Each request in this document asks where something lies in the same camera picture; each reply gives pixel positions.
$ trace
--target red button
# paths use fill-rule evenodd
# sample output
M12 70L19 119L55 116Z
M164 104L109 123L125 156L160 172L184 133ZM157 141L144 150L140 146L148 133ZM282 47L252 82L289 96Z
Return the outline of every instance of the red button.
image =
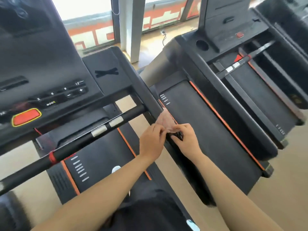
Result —
M236 33L237 38L242 38L243 36L244 36L244 33L242 33L242 32Z
M12 125L14 127L21 126L28 122L31 122L41 116L41 112L38 109L29 109L25 112L19 113L12 118Z

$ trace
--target forearm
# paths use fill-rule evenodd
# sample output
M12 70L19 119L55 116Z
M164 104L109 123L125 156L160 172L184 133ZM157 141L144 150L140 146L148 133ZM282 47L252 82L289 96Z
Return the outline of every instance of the forearm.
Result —
M252 202L207 156L194 162L204 178L217 207L232 231L282 229Z
M76 196L52 218L33 230L98 230L114 213L143 171L152 162L137 156L121 169Z

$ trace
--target beige floor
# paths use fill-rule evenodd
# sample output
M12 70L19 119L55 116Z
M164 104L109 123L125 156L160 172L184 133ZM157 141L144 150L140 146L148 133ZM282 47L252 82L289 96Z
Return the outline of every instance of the beige floor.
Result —
M193 20L167 28L165 42L196 27L197 20ZM135 68L146 66L159 54L163 48L162 39L159 32L142 37L141 61L134 64ZM117 104L122 111L134 106L130 97L119 100ZM148 126L143 116L130 121L130 124L138 136ZM308 230L307 139L308 125L294 128L288 135L289 146L270 161L275 168L273 176L269 179L261 178L249 194L285 231ZM14 149L0 157L0 178L36 159L38 155L31 142ZM208 208L202 204L165 149L156 163L201 230L228 230L217 208ZM14 191L22 201L32 225L44 221L61 206L46 172L25 182Z

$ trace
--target power cord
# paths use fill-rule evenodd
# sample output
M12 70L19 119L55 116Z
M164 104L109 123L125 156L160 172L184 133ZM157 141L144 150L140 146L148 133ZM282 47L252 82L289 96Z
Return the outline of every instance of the power cord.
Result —
M163 38L163 46L165 46L164 40L167 38L167 33L166 33L165 30L161 30L160 33L164 35L164 38Z

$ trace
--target yellow outlined red button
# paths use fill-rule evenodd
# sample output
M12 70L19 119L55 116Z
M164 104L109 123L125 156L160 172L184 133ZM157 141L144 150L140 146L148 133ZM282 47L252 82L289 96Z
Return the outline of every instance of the yellow outlined red button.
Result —
M28 109L22 113L14 115L12 117L11 123L13 127L22 126L39 118L41 115L42 113L40 112L40 110L36 108Z

